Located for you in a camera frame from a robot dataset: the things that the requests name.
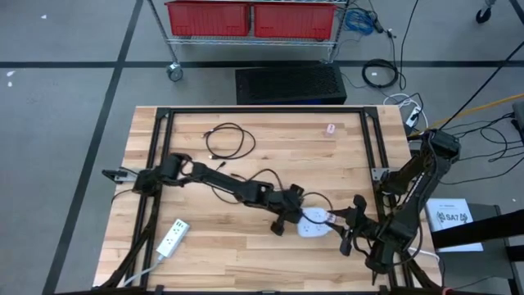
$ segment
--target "wooden table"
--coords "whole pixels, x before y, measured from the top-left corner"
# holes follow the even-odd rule
[[[390,167],[401,167],[410,155],[400,112],[397,107],[378,106],[377,109]],[[136,109],[123,166],[146,166],[155,114],[155,107]],[[366,214],[377,218],[358,115],[177,114],[170,151],[187,153],[195,161],[217,167],[221,161],[209,159],[201,135],[224,122],[235,122],[251,131],[256,137],[256,148],[245,158],[228,161],[222,172],[248,177],[261,169],[271,168],[280,175],[284,187],[298,184],[306,192],[323,193],[336,209],[352,205],[353,196],[358,193],[368,202]],[[325,134],[328,124],[336,126],[331,136]],[[380,163],[373,128],[370,129],[374,155]],[[217,152],[226,153],[238,145],[239,135],[235,131],[220,131],[213,136],[211,147]],[[249,139],[245,145],[251,145]],[[272,175],[262,174],[260,180],[275,183]],[[131,187],[131,184],[120,185],[117,192]],[[124,193],[113,202],[94,285],[108,279],[129,250],[138,199],[136,194]],[[323,199],[315,196],[307,197],[305,207],[328,208]],[[377,290],[378,285],[388,285],[387,277],[379,275],[372,286],[371,271],[364,265],[364,255],[353,251],[349,257],[342,256],[338,250],[341,239],[336,233],[321,238],[301,238],[296,226],[286,223],[284,235],[278,237],[269,230],[271,222],[276,220],[275,214],[221,202],[203,184],[164,188],[155,248],[177,218],[188,222],[191,229],[175,254],[150,275],[149,289],[163,284],[167,290],[195,291],[372,291]],[[424,216],[422,226],[422,249],[434,252]],[[359,241],[361,247],[368,250],[366,242]],[[138,266],[142,265],[141,259],[138,258]],[[430,278],[440,282],[434,257],[420,254],[416,260]],[[403,285],[400,268],[397,277]]]

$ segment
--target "black plastic crate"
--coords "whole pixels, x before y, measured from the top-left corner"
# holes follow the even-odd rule
[[[346,89],[335,65],[236,70],[237,105],[340,105]]]

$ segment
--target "red plastic bin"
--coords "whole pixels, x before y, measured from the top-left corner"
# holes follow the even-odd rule
[[[244,2],[175,1],[165,4],[175,36],[246,36],[249,6]]]
[[[255,36],[330,39],[332,4],[255,4]]]

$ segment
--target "white plug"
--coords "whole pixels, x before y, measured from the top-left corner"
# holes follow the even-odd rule
[[[182,242],[183,236],[186,235],[189,230],[189,225],[180,219],[177,219],[173,226],[169,229],[169,232],[165,235],[164,239],[156,249],[162,256],[170,258],[173,255],[174,250]]]
[[[334,222],[336,218],[333,214],[329,214],[323,208],[303,208],[302,212],[304,215],[308,216],[308,218],[315,222],[323,222],[326,219],[328,219],[329,222]],[[317,225],[304,218],[304,216],[300,218],[296,228],[298,229],[298,235],[300,235],[302,238],[322,237],[332,230],[332,228],[329,226]]]

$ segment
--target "power outlet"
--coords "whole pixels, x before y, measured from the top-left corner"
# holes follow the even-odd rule
[[[415,107],[412,111],[411,111],[411,115],[409,115],[409,118],[406,120],[406,125],[409,126],[409,127],[414,127],[415,126],[415,123],[417,122],[417,119],[414,118],[415,115],[417,115],[418,113],[420,113],[422,109],[420,107]]]
[[[323,208],[303,208],[302,211],[304,215],[315,222],[323,222],[327,217],[329,217],[329,222],[335,221],[335,216],[327,213]],[[329,233],[332,228],[327,225],[317,225],[302,216],[298,222],[297,230],[302,238],[315,238],[324,236]]]
[[[165,235],[164,239],[156,249],[164,257],[171,257],[174,250],[178,247],[180,242],[182,242],[183,236],[186,235],[189,230],[189,225],[179,219],[177,219],[173,226],[169,229],[168,233]]]

